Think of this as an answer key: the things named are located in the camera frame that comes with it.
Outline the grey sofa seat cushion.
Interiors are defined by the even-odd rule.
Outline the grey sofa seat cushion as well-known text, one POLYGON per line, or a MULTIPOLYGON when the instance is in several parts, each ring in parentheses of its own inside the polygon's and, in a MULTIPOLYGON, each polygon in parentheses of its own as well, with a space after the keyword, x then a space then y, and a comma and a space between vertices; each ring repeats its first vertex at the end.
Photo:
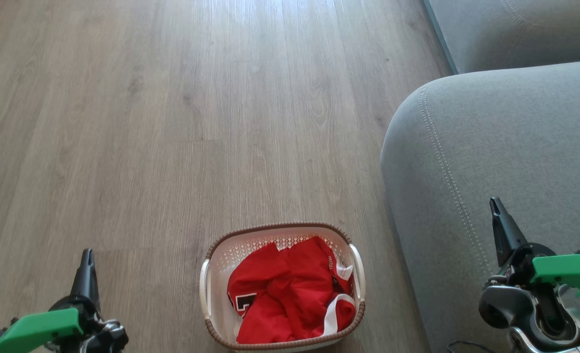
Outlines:
POLYGON ((580 0, 423 0, 454 74, 580 62, 580 0))

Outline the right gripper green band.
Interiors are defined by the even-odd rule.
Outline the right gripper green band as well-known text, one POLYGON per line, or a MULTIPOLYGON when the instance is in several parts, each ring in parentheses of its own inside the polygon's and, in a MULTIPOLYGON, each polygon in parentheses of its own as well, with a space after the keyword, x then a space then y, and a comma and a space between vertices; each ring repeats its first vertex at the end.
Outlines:
POLYGON ((576 288, 580 295, 580 252, 556 254, 547 246, 528 243, 512 215, 499 197, 491 197, 496 257, 499 275, 504 284, 532 290, 536 285, 548 284, 576 288))

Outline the grey sofa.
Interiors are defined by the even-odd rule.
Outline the grey sofa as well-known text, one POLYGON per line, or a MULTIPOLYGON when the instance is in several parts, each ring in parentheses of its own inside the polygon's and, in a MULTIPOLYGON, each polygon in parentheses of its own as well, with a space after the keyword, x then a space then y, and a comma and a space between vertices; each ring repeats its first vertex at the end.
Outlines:
POLYGON ((580 251, 580 62, 427 83, 391 119, 381 168, 429 351, 461 339, 507 352, 478 312, 498 272, 489 200, 528 241, 580 251))

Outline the white laundry basket brown rim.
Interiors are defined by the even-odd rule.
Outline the white laundry basket brown rim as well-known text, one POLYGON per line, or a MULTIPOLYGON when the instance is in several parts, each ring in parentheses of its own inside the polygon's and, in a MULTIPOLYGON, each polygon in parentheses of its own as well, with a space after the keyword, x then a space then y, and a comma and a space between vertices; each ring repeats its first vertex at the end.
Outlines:
POLYGON ((364 266, 351 238, 337 226, 320 222, 265 224, 227 233, 207 251, 199 279, 199 297, 206 329, 218 344, 234 353, 298 353, 331 346, 360 325, 366 308, 365 292, 364 266), (322 238, 343 265, 353 266, 351 297, 355 304, 355 316, 350 326, 322 338, 285 343, 238 344, 234 328, 239 320, 231 314, 226 295, 229 276, 234 268, 247 255, 268 243, 274 243, 282 249, 313 236, 322 238))

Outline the red jersey with number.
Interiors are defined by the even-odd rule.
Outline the red jersey with number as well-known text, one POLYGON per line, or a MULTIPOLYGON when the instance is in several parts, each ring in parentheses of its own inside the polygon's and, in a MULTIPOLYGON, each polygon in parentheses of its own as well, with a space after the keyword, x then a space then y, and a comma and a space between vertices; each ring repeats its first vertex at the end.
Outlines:
POLYGON ((311 337, 303 319, 303 299, 293 288, 296 277, 289 248, 274 243, 252 252, 230 275, 227 296, 241 317, 236 342, 272 344, 311 337))

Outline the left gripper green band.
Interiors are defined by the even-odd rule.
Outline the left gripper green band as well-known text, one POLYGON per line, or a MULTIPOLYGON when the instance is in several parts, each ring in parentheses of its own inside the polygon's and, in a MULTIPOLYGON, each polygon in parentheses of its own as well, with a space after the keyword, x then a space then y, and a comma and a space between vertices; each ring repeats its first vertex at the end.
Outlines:
POLYGON ((94 251, 83 250, 70 295, 48 311, 25 315, 0 328, 0 353, 32 353, 46 347, 55 353, 80 353, 101 328, 100 295, 94 251))

